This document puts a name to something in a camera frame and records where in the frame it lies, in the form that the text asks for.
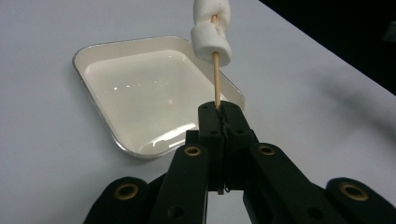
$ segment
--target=white marshmallow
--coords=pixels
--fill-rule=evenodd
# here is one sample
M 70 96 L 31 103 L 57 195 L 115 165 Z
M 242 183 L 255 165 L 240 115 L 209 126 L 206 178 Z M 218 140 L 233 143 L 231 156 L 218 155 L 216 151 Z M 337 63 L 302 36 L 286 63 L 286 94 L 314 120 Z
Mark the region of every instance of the white marshmallow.
M 210 21 L 216 15 L 216 28 L 223 35 L 228 29 L 231 18 L 230 3 L 228 0 L 195 0 L 193 17 L 195 25 Z
M 213 52 L 219 53 L 219 66 L 231 61 L 231 48 L 225 34 L 219 34 L 216 24 L 210 21 L 199 22 L 191 30 L 191 42 L 195 56 L 213 64 Z

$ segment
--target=skewer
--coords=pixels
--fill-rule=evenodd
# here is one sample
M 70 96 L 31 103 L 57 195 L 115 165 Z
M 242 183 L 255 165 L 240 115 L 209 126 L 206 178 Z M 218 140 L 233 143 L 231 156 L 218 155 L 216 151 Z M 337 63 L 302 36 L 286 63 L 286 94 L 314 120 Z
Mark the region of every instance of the skewer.
M 216 15 L 212 16 L 212 23 L 217 22 Z M 214 74 L 215 74 L 215 106 L 216 109 L 219 110 L 220 107 L 220 77 L 219 77 L 219 53 L 217 51 L 212 53 L 213 57 L 213 65 L 214 65 Z

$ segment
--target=white tray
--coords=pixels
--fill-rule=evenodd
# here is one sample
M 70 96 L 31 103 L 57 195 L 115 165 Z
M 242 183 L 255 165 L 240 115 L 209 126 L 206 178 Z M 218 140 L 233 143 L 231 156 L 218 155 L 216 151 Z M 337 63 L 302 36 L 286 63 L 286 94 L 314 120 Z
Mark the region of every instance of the white tray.
M 139 158 L 156 158 L 184 144 L 197 129 L 197 108 L 214 100 L 213 67 L 178 37 L 89 46 L 73 65 L 117 144 Z M 245 109 L 241 92 L 220 73 L 221 99 Z

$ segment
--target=white table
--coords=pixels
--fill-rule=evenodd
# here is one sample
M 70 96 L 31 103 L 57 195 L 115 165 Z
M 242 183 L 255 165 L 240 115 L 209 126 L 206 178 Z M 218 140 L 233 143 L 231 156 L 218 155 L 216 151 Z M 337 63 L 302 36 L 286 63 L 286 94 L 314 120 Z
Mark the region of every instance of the white table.
M 257 0 L 231 0 L 221 71 L 244 93 L 262 142 L 314 183 L 357 179 L 396 204 L 396 97 Z M 192 3 L 0 3 L 0 223 L 81 223 L 113 180 L 151 181 L 173 154 L 122 152 L 72 66 L 81 48 L 154 36 L 190 38 Z M 249 223 L 242 193 L 209 195 L 207 223 Z

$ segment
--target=dark background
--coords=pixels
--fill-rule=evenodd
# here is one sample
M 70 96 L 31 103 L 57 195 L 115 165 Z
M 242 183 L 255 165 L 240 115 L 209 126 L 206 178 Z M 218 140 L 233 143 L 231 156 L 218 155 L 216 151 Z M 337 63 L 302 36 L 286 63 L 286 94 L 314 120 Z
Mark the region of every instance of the dark background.
M 396 95 L 396 0 L 260 0 Z

